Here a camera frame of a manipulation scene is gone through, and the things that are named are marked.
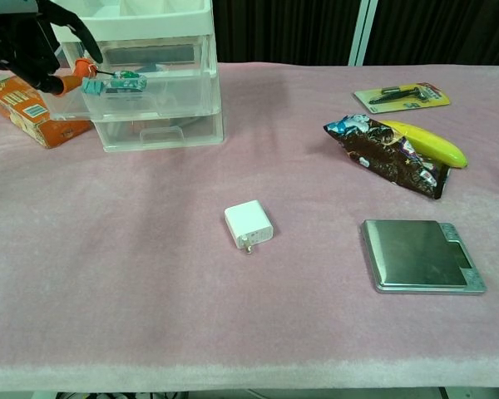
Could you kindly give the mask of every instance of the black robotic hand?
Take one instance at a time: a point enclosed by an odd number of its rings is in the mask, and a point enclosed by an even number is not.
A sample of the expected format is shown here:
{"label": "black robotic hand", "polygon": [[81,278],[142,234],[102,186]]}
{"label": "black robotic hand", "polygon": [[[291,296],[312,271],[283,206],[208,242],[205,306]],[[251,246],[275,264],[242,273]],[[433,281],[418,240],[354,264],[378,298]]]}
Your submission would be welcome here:
{"label": "black robotic hand", "polygon": [[54,53],[59,43],[51,23],[69,27],[91,57],[102,62],[94,37],[75,13],[51,0],[0,0],[0,69],[40,91],[61,94],[62,80],[52,76],[59,67]]}

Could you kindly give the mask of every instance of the digital kitchen scale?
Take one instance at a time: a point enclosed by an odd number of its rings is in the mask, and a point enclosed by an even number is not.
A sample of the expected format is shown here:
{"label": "digital kitchen scale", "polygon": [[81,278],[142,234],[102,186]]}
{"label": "digital kitchen scale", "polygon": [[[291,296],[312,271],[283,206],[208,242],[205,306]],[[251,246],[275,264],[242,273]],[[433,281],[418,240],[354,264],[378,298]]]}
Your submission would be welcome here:
{"label": "digital kitchen scale", "polygon": [[450,223],[365,220],[362,224],[376,289],[381,293],[486,291],[472,258]]}

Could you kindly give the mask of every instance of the white power adapter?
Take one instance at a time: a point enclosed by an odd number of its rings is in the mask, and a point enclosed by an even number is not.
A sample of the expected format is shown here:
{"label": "white power adapter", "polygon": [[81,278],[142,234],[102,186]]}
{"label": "white power adapter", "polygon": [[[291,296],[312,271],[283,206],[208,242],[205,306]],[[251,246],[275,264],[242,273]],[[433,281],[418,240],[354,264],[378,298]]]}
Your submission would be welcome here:
{"label": "white power adapter", "polygon": [[253,245],[268,241],[274,235],[274,227],[258,200],[226,209],[225,222],[236,248],[244,248],[247,254],[251,254]]}

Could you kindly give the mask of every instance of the pink fabric surface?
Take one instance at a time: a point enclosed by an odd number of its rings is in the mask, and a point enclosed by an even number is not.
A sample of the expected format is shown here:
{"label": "pink fabric surface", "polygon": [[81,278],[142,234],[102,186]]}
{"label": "pink fabric surface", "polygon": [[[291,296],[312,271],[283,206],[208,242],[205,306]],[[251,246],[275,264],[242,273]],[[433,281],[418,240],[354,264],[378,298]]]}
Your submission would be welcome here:
{"label": "pink fabric surface", "polygon": [[[0,391],[499,387],[499,66],[222,65],[226,141],[45,150],[0,116]],[[428,81],[452,105],[374,116],[454,141],[429,200],[350,161],[322,126],[352,91]],[[237,250],[226,207],[275,236]],[[488,292],[381,294],[359,225],[457,226]]]}

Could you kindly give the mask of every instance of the banana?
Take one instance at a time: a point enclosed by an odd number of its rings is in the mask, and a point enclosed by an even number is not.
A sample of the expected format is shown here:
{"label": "banana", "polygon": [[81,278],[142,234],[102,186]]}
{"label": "banana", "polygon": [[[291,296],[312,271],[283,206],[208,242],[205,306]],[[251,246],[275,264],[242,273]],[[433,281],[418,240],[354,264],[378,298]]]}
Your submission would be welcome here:
{"label": "banana", "polygon": [[433,158],[440,160],[452,168],[464,168],[467,165],[466,156],[452,142],[447,141],[431,131],[426,131],[421,127],[409,125],[398,121],[380,121],[384,125],[390,126],[399,134],[404,135],[413,145],[414,149]]}

